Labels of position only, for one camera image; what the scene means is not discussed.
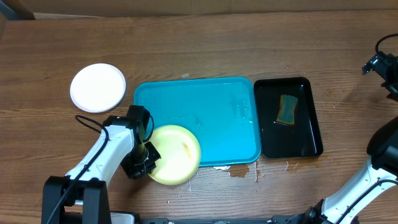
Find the yellow plate with orange stain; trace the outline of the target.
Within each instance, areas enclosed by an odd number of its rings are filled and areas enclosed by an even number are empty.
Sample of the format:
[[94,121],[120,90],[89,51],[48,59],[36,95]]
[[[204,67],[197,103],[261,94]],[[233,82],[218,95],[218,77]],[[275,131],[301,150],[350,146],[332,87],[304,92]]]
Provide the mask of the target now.
[[160,154],[156,168],[149,175],[164,185],[179,185],[191,179],[201,161],[197,138],[186,128],[165,125],[156,128],[150,142]]

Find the white plate with red streak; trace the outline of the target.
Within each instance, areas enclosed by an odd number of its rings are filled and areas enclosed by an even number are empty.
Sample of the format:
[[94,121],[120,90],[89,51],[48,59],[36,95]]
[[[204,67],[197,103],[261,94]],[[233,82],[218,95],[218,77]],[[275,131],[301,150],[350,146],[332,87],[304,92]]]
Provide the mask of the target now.
[[126,92],[126,79],[113,65],[95,63],[82,68],[70,84],[75,106],[89,113],[102,113],[116,107]]

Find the green yellow sponge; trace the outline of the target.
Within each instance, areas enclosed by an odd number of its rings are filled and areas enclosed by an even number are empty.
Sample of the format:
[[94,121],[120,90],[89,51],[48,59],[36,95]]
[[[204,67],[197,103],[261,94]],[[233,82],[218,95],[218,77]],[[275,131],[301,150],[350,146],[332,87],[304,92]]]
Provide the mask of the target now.
[[281,95],[276,123],[293,126],[298,98],[292,95]]

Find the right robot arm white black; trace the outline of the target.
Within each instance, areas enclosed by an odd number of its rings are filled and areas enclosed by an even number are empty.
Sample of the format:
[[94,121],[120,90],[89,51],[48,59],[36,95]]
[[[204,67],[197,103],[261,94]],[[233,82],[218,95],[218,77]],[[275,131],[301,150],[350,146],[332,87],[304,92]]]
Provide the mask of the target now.
[[305,213],[272,217],[270,223],[358,223],[357,214],[384,191],[397,185],[397,118],[378,129],[367,146],[363,167],[336,193]]

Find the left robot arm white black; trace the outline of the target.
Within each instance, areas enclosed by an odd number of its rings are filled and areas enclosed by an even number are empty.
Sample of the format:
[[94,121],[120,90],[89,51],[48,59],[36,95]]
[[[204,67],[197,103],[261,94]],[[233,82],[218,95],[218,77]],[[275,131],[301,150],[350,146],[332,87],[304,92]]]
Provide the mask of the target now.
[[130,179],[150,174],[161,156],[146,133],[153,117],[143,106],[131,105],[125,116],[95,121],[99,138],[82,161],[62,177],[44,184],[42,223],[137,223],[130,212],[112,212],[108,185],[122,167]]

